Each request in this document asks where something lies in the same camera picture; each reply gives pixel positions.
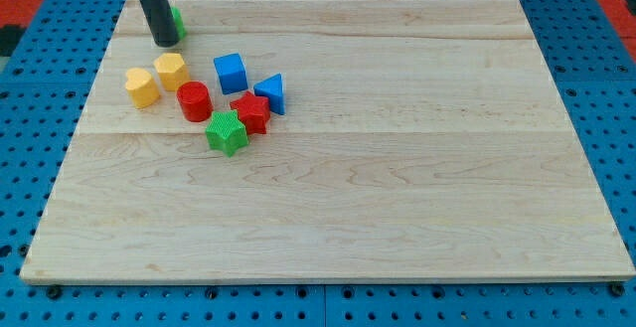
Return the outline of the black cylindrical robot arm rod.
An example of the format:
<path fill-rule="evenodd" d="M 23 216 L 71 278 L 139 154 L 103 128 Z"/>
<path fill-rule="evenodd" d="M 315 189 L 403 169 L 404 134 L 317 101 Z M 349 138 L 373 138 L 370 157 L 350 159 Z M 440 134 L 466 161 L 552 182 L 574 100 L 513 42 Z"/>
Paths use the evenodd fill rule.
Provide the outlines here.
<path fill-rule="evenodd" d="M 179 41 L 177 26 L 168 0 L 139 0 L 155 44 L 162 48 Z"/>

